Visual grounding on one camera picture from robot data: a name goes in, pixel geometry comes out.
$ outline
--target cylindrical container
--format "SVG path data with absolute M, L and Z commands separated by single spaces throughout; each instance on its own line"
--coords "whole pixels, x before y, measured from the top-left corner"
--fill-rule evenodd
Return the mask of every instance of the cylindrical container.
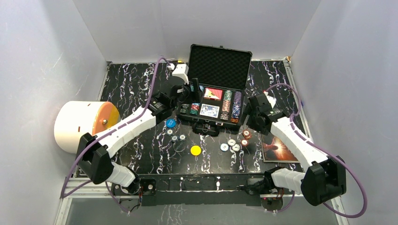
M 119 111 L 110 102 L 70 101 L 55 120 L 55 141 L 64 151 L 76 154 L 82 135 L 104 131 L 119 120 Z

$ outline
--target wire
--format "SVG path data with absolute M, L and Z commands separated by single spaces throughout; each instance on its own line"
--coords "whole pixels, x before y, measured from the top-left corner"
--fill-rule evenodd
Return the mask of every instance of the wire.
M 135 205 L 131 210 L 130 210 L 130 212 L 132 212 L 137 206 L 140 206 L 141 204 L 137 204 L 137 205 Z
M 264 182 L 260 181 L 258 184 L 251 184 L 251 185 L 243 186 L 243 187 L 240 188 L 240 190 L 250 190 L 250 189 L 253 189 L 253 188 L 257 188 L 257 187 L 259 187 L 259 186 L 261 186 L 263 184 L 264 184 Z
M 88 184 L 88 183 L 91 183 L 91 180 L 88 180 L 88 181 L 84 182 L 83 184 L 81 184 L 81 185 L 75 187 L 73 190 L 71 190 L 71 191 L 69 191 L 68 193 L 64 194 L 63 197 L 64 197 L 64 198 L 65 198 L 65 197 L 68 197 L 68 196 L 71 195 L 73 192 L 77 191 L 79 188 L 83 187 L 84 185 L 86 185 L 86 184 Z
M 111 197 L 113 198 L 113 200 L 115 201 L 115 203 L 119 205 L 120 209 L 122 209 L 122 211 L 124 211 L 125 213 L 129 214 L 130 211 L 126 207 L 122 206 L 122 204 L 119 202 L 119 200 L 116 199 L 116 197 L 112 194 L 111 189 L 108 186 L 108 182 L 106 182 L 106 181 L 105 181 L 105 186 L 107 187 L 108 192 L 111 195 Z
M 285 83 L 277 83 L 277 84 L 274 84 L 274 85 L 270 86 L 269 88 L 267 88 L 267 89 L 266 89 L 266 92 L 268 92 L 271 88 L 276 87 L 276 86 L 279 86 L 279 85 L 286 86 L 286 87 L 290 88 L 290 89 L 294 92 L 294 94 L 296 95 L 296 97 L 297 97 L 297 100 L 298 100 L 298 111 L 297 111 L 296 113 L 292 113 L 292 114 L 290 115 L 290 122 L 291 122 L 290 125 L 291 125 L 291 128 L 292 128 L 293 130 L 295 130 L 295 126 L 294 126 L 294 122 L 293 122 L 293 117 L 298 116 L 298 115 L 300 114 L 300 111 L 301 111 L 301 98 L 300 98 L 300 96 L 298 95 L 297 91 L 296 91 L 293 87 L 291 87 L 290 85 L 285 84 Z M 301 139 L 303 139 L 303 140 L 306 139 L 306 138 L 303 137 L 297 130 L 295 130 L 294 133 L 297 134 Z M 309 141 L 309 140 L 306 141 L 306 143 L 308 143 L 308 144 L 311 145 L 312 147 L 318 149 L 319 151 L 325 153 L 326 155 L 330 156 L 332 159 L 334 159 L 335 161 L 337 161 L 338 163 L 340 163 L 340 164 L 351 174 L 351 176 L 352 176 L 352 178 L 354 178 L 355 182 L 357 182 L 358 187 L 360 188 L 361 193 L 362 193 L 362 197 L 363 197 L 363 206 L 362 206 L 362 209 L 361 209 L 361 211 L 360 211 L 359 213 L 354 214 L 354 215 L 347 215 L 347 214 L 341 213 L 341 212 L 339 212 L 339 211 L 333 209 L 331 206 L 327 205 L 326 203 L 323 203 L 323 205 L 325 205 L 325 206 L 326 206 L 328 209 L 330 209 L 332 212 L 334 212 L 334 213 L 336 213 L 336 214 L 338 214 L 338 215 L 340 215 L 340 216 L 342 216 L 342 217 L 347 217 L 347 218 L 358 218 L 358 217 L 362 216 L 362 215 L 365 213 L 366 209 L 367 209 L 367 195 L 366 195 L 366 192 L 365 192 L 365 188 L 363 187 L 362 183 L 359 181 L 359 178 L 357 177 L 357 175 L 352 171 L 352 169 L 351 169 L 347 164 L 345 164 L 345 162 L 343 162 L 342 160 L 340 160 L 340 159 L 337 158 L 336 156 L 332 155 L 330 152 L 326 151 L 326 150 L 323 149 L 322 147 L 316 145 L 315 143 L 313 143 L 313 142 L 311 142 L 311 141 Z
M 283 208 L 283 209 L 281 209 L 281 210 L 278 210 L 277 212 L 283 212 L 283 211 L 285 211 L 285 210 L 291 205 L 291 203 L 293 202 L 293 199 L 294 199 L 294 194 L 295 194 L 295 192 L 293 191 L 293 194 L 292 194 L 292 196 L 291 196 L 291 199 L 290 199 L 289 204 L 287 204 L 285 208 Z
M 284 194 L 285 194 L 285 188 L 282 188 L 282 194 L 281 194 L 281 196 L 279 197 L 279 199 L 281 199 L 281 198 L 283 197 Z
M 160 57 L 160 58 L 158 59 L 158 61 L 156 62 L 155 69 L 154 69 L 154 71 L 153 71 L 151 86 L 150 86 L 150 88 L 149 88 L 148 99 L 146 100 L 146 104 L 145 104 L 144 110 L 142 111 L 142 113 L 141 113 L 140 115 L 138 115 L 137 117 L 135 117 L 135 118 L 133 118 L 132 120 L 128 121 L 126 124 L 120 125 L 117 129 L 121 129 L 121 128 L 123 128 L 124 126 L 126 126 L 127 124 L 133 123 L 134 121 L 136 121 L 136 120 L 138 120 L 139 118 L 141 118 L 142 115 L 144 115 L 145 111 L 147 110 L 147 108 L 148 108 L 148 106 L 149 106 L 149 103 L 151 102 L 151 96 L 152 96 L 152 92 L 153 92 L 153 88 L 154 88 L 154 84 L 155 84 L 156 73 L 157 73 L 157 71 L 158 71 L 158 66 L 159 66 L 159 63 L 160 63 L 161 60 L 164 60 L 164 61 L 167 63 L 167 65 L 170 65 L 169 61 L 167 61 L 167 59 L 164 58 L 164 57 Z M 65 198 L 65 197 L 69 196 L 70 194 L 72 194 L 73 192 L 75 192 L 76 190 L 78 190 L 79 188 L 81 188 L 81 187 L 83 187 L 84 185 L 90 183 L 90 181 L 87 181 L 87 182 L 85 182 L 85 183 L 79 185 L 78 187 L 76 187 L 76 188 L 73 189 L 72 191 L 70 191 L 70 192 L 68 192 L 68 193 L 65 194 L 66 185 L 68 184 L 69 179 L 72 177 L 72 174 L 73 174 L 75 168 L 77 167 L 78 162 L 79 162 L 79 161 L 81 160 L 81 158 L 83 157 L 83 155 L 84 155 L 93 145 L 95 145 L 96 143 L 98 143 L 98 142 L 99 142 L 100 140 L 102 140 L 103 138 L 105 138 L 105 137 L 111 135 L 111 134 L 114 133 L 115 131 L 116 131 L 116 129 L 110 130 L 109 132 L 107 132 L 107 133 L 104 134 L 103 136 L 96 138 L 92 143 L 90 143 L 90 144 L 79 154 L 79 156 L 78 156 L 78 157 L 76 158 L 76 160 L 74 161 L 74 163 L 73 163 L 71 169 L 69 170 L 69 173 L 68 173 L 67 177 L 65 178 L 65 181 L 64 181 L 64 183 L 63 183 L 63 185 L 62 185 L 61 198 Z M 108 188 L 108 191 L 109 191 L 109 193 L 111 194 L 112 198 L 113 198 L 114 200 L 116 200 L 116 198 L 115 198 L 115 197 L 112 195 L 112 193 L 110 192 L 109 188 Z M 116 200 L 116 202 L 119 204 L 119 206 L 121 207 L 122 210 L 123 210 L 123 208 L 126 209 L 126 208 L 123 207 L 117 200 Z

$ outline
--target table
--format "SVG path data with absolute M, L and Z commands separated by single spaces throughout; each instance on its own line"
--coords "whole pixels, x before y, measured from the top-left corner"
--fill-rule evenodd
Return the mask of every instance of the table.
M 127 117 L 136 108 L 145 104 L 153 70 L 154 63 L 110 64 L 101 101 L 112 102 L 119 110 L 121 118 Z M 170 76 L 171 72 L 167 70 L 166 64 L 160 64 L 155 90 L 160 88 L 162 82 Z M 270 85 L 279 82 L 289 83 L 283 61 L 252 61 L 246 82 L 244 103 L 247 103 L 247 97 L 257 95 Z M 297 111 L 294 96 L 286 87 L 277 87 L 270 91 L 270 95 L 276 97 L 277 107 L 289 113 Z M 247 129 L 246 125 L 240 128 L 239 134 L 233 134 L 232 131 L 225 129 L 218 137 L 211 137 L 194 134 L 191 124 L 183 125 L 176 117 L 175 111 L 170 118 L 177 121 L 176 135 L 187 135 L 183 146 L 173 145 L 171 137 L 165 134 L 167 128 L 163 122 L 143 132 L 121 148 L 116 155 L 117 163 L 130 167 L 138 174 L 247 174 L 262 173 L 276 165 L 299 171 L 301 169 L 298 164 L 263 163 L 261 134 L 253 130 L 250 130 L 253 136 L 250 144 L 243 147 L 243 151 L 220 151 L 220 144 L 226 143 L 229 138 L 241 140 L 243 137 L 240 133 L 243 129 Z M 303 130 L 299 118 L 295 119 L 295 123 Z M 269 135 L 266 140 L 272 141 L 272 138 L 273 136 Z M 190 148 L 193 145 L 199 145 L 202 154 L 197 157 L 192 156 Z

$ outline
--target open black case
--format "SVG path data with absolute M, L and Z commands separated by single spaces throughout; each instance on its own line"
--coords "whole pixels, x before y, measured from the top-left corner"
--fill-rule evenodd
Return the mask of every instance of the open black case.
M 183 104 L 189 104 L 188 112 L 181 112 L 181 105 L 177 109 L 177 115 L 182 120 L 193 121 L 192 129 L 195 133 L 217 136 L 221 128 L 239 129 L 243 121 L 237 123 L 231 121 L 233 99 L 235 93 L 242 93 L 240 101 L 240 115 L 243 114 L 243 101 L 245 96 L 245 88 L 247 76 L 249 73 L 252 53 L 225 49 L 220 47 L 209 47 L 203 45 L 191 45 L 189 56 L 188 79 L 190 82 L 197 78 L 199 84 L 206 90 L 216 88 L 222 90 L 222 98 L 220 101 L 203 98 L 204 91 L 200 96 L 200 106 L 197 115 L 190 114 L 191 104 L 194 97 L 189 97 Z M 225 91 L 232 91 L 232 99 L 228 120 L 221 120 L 222 103 Z M 219 107 L 217 118 L 200 115 L 202 105 L 213 105 Z

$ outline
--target playing card deck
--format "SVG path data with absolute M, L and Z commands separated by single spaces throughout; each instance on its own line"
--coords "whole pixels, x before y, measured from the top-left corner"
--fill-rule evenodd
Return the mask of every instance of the playing card deck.
M 200 115 L 218 118 L 219 110 L 220 110 L 220 107 L 218 107 L 218 106 L 202 104 L 202 108 L 200 109 Z

